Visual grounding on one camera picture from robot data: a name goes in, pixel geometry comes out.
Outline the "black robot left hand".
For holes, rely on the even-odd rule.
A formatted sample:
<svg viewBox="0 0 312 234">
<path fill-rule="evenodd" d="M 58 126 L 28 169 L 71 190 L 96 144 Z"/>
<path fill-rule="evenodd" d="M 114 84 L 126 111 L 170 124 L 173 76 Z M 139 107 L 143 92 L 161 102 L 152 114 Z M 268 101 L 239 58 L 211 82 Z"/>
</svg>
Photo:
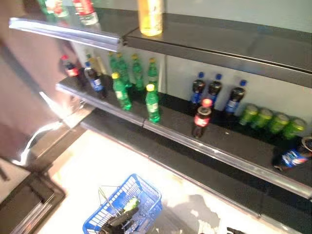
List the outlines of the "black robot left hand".
<svg viewBox="0 0 312 234">
<path fill-rule="evenodd" d="M 99 234 L 123 234 L 124 224 L 126 224 L 139 211 L 139 207 L 135 207 L 129 211 L 122 213 L 118 217 L 111 217 L 98 232 Z"/>
</svg>

